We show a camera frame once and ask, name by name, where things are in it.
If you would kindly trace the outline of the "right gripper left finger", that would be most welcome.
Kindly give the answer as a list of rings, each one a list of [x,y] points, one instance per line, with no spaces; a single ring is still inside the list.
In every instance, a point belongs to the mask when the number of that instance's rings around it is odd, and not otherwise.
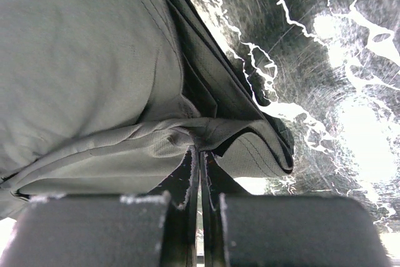
[[[198,150],[147,194],[38,196],[2,266],[195,266]]]

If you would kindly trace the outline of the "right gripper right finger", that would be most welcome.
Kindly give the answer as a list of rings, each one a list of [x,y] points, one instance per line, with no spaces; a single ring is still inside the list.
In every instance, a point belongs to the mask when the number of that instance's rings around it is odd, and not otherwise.
[[[390,266],[369,213],[338,196],[253,195],[199,156],[206,266]]]

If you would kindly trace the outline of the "black t shirt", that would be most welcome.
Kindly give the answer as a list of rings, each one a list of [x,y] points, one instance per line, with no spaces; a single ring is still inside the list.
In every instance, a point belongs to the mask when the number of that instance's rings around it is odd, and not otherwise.
[[[1,0],[1,218],[146,193],[195,149],[235,178],[293,170],[190,0]]]

